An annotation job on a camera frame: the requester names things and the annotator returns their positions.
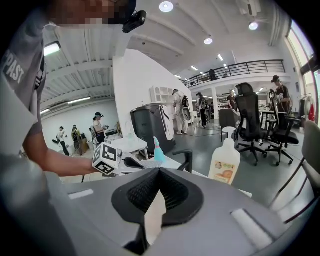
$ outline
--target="ceiling light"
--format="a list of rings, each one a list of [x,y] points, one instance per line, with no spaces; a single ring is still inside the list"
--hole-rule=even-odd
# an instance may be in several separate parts
[[[159,5],[160,11],[164,13],[169,13],[174,9],[174,5],[171,2],[165,1]]]
[[[58,41],[53,42],[53,43],[47,45],[46,47],[44,47],[44,56],[48,56],[50,54],[59,52],[60,49],[61,49],[61,46],[60,46],[59,42]]]
[[[40,112],[40,115],[44,114],[44,113],[48,113],[50,111],[50,109],[45,109],[44,111]]]
[[[259,25],[258,25],[258,23],[256,23],[256,22],[251,22],[251,23],[249,24],[249,29],[250,29],[250,30],[256,30],[258,27],[259,27]]]
[[[213,40],[212,40],[211,38],[207,38],[206,40],[204,40],[204,43],[205,43],[206,45],[211,45],[212,42],[213,42]]]
[[[91,100],[91,97],[80,98],[80,99],[76,99],[76,100],[73,100],[73,101],[69,101],[68,104],[73,104],[73,103],[77,103],[77,102],[83,102],[83,101],[87,101],[87,100]]]

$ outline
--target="gray t-shirt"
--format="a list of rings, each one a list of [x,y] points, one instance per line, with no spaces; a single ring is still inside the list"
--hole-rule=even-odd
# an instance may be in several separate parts
[[[43,28],[48,20],[40,10],[35,10],[13,36],[1,60],[0,76],[24,106],[37,117],[28,135],[42,131],[40,102],[47,66],[44,57]]]

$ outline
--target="gray floor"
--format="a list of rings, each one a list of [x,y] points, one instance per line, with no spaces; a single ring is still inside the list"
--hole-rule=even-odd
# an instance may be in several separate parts
[[[254,166],[255,158],[253,154],[251,152],[244,152],[241,154],[240,166],[232,186],[251,193],[253,200],[268,207],[277,191],[290,178],[303,157],[301,150],[304,135],[300,133],[299,130],[297,130],[296,133],[299,139],[299,145],[289,145],[286,149],[287,153],[294,159],[292,165],[288,164],[288,158],[282,156],[280,165],[276,166],[275,163],[278,159],[278,154],[269,152],[267,158],[263,158],[262,154],[258,153],[258,166]],[[221,142],[220,128],[214,125],[213,122],[208,124],[206,130],[194,124],[189,127],[187,135],[176,135],[175,140],[176,146],[166,155],[179,163],[183,163],[184,156],[173,155],[172,152],[192,149],[192,169],[206,176],[209,174],[214,151],[223,145],[223,142]],[[264,143],[261,148],[266,149],[268,146],[268,143]],[[283,213],[284,219],[286,219],[287,216],[291,217],[293,213],[302,209],[306,205],[306,202],[308,203],[313,198],[311,186],[309,181],[307,181],[300,197],[296,199],[294,203],[291,203],[294,196],[298,193],[305,177],[306,175],[301,169],[273,206],[273,209],[277,212],[281,212],[285,206],[286,211]]]

